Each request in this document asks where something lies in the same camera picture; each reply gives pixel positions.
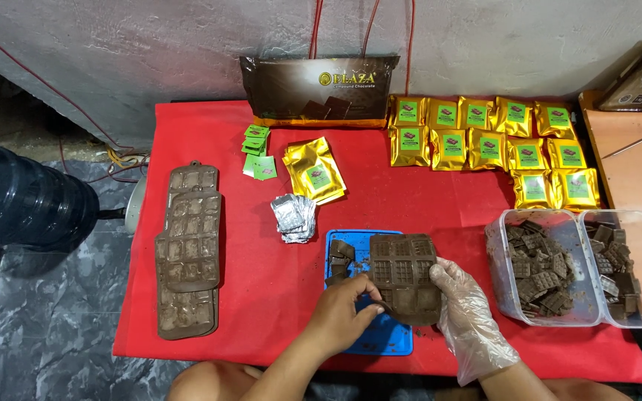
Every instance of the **leg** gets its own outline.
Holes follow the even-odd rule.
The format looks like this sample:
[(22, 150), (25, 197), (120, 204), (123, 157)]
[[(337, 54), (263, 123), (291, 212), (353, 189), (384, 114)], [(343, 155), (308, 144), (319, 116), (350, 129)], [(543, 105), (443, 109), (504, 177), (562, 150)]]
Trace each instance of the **leg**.
[(173, 380), (167, 401), (238, 401), (262, 372), (240, 363), (213, 360), (183, 370)]
[(560, 401), (630, 401), (617, 389), (586, 379), (547, 379), (544, 384)]

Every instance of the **red tablecloth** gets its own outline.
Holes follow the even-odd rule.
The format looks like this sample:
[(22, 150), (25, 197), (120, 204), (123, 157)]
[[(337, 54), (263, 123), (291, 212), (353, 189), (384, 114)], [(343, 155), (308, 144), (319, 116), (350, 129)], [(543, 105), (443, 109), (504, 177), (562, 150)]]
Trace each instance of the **red tablecloth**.
[[(610, 325), (539, 328), (504, 317), (494, 305), (484, 250), (485, 225), (511, 208), (507, 175), (390, 168), (385, 131), (281, 129), (269, 154), (279, 178), (242, 174), (243, 132), (252, 121), (245, 101), (158, 104), (153, 155), (130, 275), (113, 354), (175, 360), (221, 359), (269, 365), (304, 328), (323, 289), (324, 238), (335, 228), (427, 232), (439, 255), (471, 273), (492, 303), (509, 342), (540, 378), (581, 377), (642, 382), (642, 352), (629, 331)], [(289, 142), (325, 136), (348, 186), (347, 197), (320, 207), (317, 234), (307, 244), (285, 244), (269, 203), (290, 193), (281, 157)], [(157, 335), (153, 239), (163, 229), (170, 171), (192, 160), (219, 168), (224, 196), (220, 225), (219, 328), (177, 341)], [(411, 355), (337, 355), (326, 369), (455, 375), (457, 363), (434, 327), (414, 327)]]

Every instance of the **gray wall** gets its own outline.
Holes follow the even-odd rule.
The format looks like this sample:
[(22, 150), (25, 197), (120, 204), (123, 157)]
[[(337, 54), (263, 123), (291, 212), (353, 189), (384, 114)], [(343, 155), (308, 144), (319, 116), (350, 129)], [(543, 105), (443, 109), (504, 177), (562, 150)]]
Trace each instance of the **gray wall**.
[[(573, 94), (605, 84), (642, 40), (642, 1), (416, 3), (415, 94)], [(358, 55), (372, 6), (325, 0), (319, 57)], [(0, 44), (121, 145), (146, 148), (155, 103), (243, 98), (239, 55), (308, 54), (314, 10), (312, 0), (0, 0)], [(368, 46), (403, 56), (394, 92), (405, 87), (408, 10), (409, 0), (382, 1)], [(102, 136), (1, 52), (0, 74)]]

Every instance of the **gold pouch with green label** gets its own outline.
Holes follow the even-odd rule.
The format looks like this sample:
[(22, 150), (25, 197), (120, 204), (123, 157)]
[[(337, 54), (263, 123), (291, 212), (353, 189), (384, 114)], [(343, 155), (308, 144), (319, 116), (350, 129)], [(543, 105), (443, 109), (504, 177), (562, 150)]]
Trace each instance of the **gold pouch with green label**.
[(553, 169), (551, 182), (556, 208), (572, 212), (599, 208), (595, 169)]
[(497, 96), (495, 131), (531, 138), (531, 104)]
[(504, 133), (470, 128), (467, 134), (470, 170), (506, 168), (506, 137)]
[(542, 138), (506, 141), (506, 159), (510, 170), (546, 170), (547, 161), (541, 152)]
[(432, 169), (435, 171), (461, 170), (467, 160), (465, 132), (461, 129), (440, 129), (430, 131)]
[(585, 169), (584, 152), (578, 141), (571, 139), (547, 139), (548, 156), (554, 169)]
[(490, 130), (495, 118), (495, 103), (479, 99), (459, 97), (457, 120), (460, 129), (479, 128)]
[(429, 98), (425, 125), (430, 129), (458, 129), (457, 102)]
[(576, 139), (571, 114), (565, 104), (535, 101), (534, 114), (539, 136), (553, 135), (562, 139)]
[(295, 195), (306, 196), (319, 205), (344, 195), (346, 184), (326, 138), (289, 145), (283, 160)]
[(427, 98), (407, 98), (392, 95), (390, 123), (396, 127), (418, 127), (425, 125)]
[(549, 182), (551, 170), (512, 170), (515, 209), (553, 209), (554, 191)]
[(389, 127), (390, 166), (430, 166), (427, 127)]

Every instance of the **human hand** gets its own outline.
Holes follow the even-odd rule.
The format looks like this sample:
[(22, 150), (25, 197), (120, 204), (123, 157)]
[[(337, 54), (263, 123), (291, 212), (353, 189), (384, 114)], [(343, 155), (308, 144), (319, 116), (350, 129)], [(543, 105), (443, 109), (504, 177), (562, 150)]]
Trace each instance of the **human hand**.
[(349, 348), (373, 321), (384, 312), (380, 305), (368, 305), (356, 313), (355, 303), (361, 294), (381, 300), (368, 276), (359, 274), (330, 286), (321, 294), (302, 336), (321, 351), (324, 360)]
[(464, 386), (474, 379), (520, 361), (492, 318), (487, 297), (477, 281), (451, 260), (438, 258), (430, 279), (442, 292), (437, 327), (457, 358), (457, 381)]

